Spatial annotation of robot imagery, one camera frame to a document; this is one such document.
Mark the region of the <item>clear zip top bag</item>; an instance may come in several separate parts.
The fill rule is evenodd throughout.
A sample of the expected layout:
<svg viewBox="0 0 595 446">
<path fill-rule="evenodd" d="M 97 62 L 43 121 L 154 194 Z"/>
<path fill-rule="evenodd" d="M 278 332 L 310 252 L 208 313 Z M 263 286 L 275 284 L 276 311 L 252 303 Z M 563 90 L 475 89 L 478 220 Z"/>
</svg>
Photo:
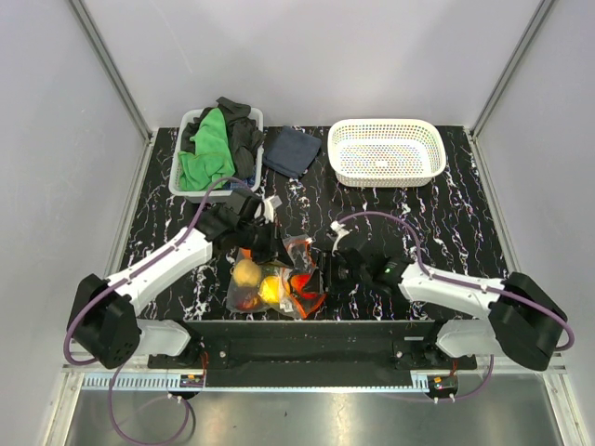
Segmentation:
<svg viewBox="0 0 595 446">
<path fill-rule="evenodd" d="M 292 268 L 259 265 L 241 248 L 231 269 L 227 310 L 246 314 L 273 309 L 292 319 L 308 318 L 326 299 L 326 292 L 306 289 L 316 269 L 311 245 L 312 238 L 305 234 L 284 239 Z"/>
</svg>

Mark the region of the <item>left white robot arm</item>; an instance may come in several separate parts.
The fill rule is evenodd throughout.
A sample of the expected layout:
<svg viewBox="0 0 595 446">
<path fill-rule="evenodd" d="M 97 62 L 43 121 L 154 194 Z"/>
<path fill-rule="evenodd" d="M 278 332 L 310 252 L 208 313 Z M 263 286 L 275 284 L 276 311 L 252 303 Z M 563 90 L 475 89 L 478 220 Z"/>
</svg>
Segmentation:
<svg viewBox="0 0 595 446">
<path fill-rule="evenodd" d="M 201 346 L 190 331 L 176 321 L 143 320 L 141 311 L 183 275 L 234 248 L 248 250 L 257 264 L 292 267 L 275 222 L 281 203 L 276 195 L 261 199 L 250 190 L 235 190 L 224 203 L 200 204 L 188 226 L 133 266 L 106 279 L 85 277 L 67 325 L 67 362 L 79 362 L 71 351 L 76 342 L 90 354 L 89 363 L 107 369 L 135 355 L 167 356 L 179 367 L 192 367 Z"/>
</svg>

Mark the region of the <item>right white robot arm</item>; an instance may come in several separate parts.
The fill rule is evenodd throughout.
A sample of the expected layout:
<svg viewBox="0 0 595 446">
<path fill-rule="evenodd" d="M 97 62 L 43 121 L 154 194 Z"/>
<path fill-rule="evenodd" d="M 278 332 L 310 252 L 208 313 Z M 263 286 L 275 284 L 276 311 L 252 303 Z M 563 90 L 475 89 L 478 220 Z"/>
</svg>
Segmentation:
<svg viewBox="0 0 595 446">
<path fill-rule="evenodd" d="M 549 367 L 567 317 L 528 275 L 506 279 L 473 278 L 420 265 L 403 256 L 371 254 L 344 247 L 335 239 L 320 254 L 304 294 L 338 295 L 361 285 L 379 295 L 424 302 L 465 314 L 441 324 L 422 345 L 422 357 L 443 368 L 466 355 L 506 356 L 522 367 L 543 372 Z"/>
</svg>

